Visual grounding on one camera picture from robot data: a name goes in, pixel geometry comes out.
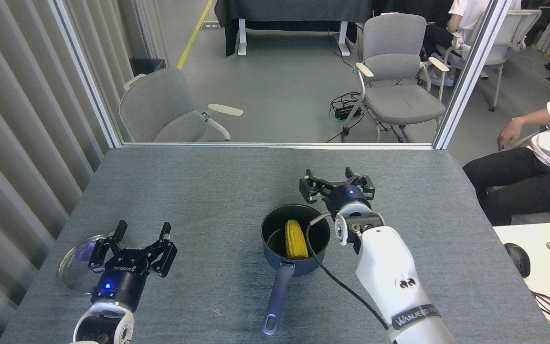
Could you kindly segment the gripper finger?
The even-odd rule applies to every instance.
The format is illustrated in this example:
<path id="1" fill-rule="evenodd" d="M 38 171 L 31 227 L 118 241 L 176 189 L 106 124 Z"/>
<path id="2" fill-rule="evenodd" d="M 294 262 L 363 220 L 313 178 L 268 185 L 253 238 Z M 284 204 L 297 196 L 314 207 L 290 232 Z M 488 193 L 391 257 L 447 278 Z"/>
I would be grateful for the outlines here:
<path id="1" fill-rule="evenodd" d="M 338 187 L 338 182 L 327 182 L 324 179 L 314 178 L 310 169 L 305 176 L 299 179 L 299 191 L 306 202 L 316 202 L 327 198 Z"/>
<path id="2" fill-rule="evenodd" d="M 347 167 L 345 168 L 345 176 L 347 177 L 345 184 L 353 185 L 359 189 L 366 199 L 374 199 L 375 186 L 368 175 L 360 175 Z"/>
<path id="3" fill-rule="evenodd" d="M 122 239 L 127 228 L 128 224 L 125 220 L 120 220 L 113 234 L 96 241 L 88 263 L 90 270 L 94 273 L 101 273 L 105 270 L 105 259 L 109 250 L 112 251 L 115 259 L 122 259 Z"/>
<path id="4" fill-rule="evenodd" d="M 137 273 L 147 275 L 153 271 L 162 278 L 167 276 L 178 252 L 174 243 L 170 241 L 170 231 L 170 222 L 164 222 L 159 239 L 139 251 L 136 257 Z"/>

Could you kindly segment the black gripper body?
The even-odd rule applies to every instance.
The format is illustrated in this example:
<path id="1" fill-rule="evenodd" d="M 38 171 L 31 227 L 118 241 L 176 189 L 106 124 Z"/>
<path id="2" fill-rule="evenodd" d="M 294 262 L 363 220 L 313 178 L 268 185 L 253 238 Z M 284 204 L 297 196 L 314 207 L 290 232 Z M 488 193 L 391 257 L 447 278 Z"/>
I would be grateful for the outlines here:
<path id="1" fill-rule="evenodd" d="M 353 201 L 357 201 L 371 209 L 369 201 L 355 185 L 339 185 L 330 190 L 328 194 L 325 194 L 325 204 L 332 218 L 336 217 L 344 205 Z"/>
<path id="2" fill-rule="evenodd" d="M 144 258 L 111 258 L 105 264 L 105 271 L 93 289 L 91 303 L 118 303 L 130 311 L 135 311 L 146 284 L 149 268 L 150 264 Z"/>

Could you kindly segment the person's right hand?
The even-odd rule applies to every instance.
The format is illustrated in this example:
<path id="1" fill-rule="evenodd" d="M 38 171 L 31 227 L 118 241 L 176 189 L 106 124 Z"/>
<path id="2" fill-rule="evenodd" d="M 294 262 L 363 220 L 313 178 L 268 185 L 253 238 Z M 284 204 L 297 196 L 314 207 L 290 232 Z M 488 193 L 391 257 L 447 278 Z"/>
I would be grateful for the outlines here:
<path id="1" fill-rule="evenodd" d="M 498 135 L 496 140 L 498 151 L 502 151 L 515 143 L 521 135 L 521 130 L 524 125 L 525 120 L 522 118 L 513 118 Z"/>

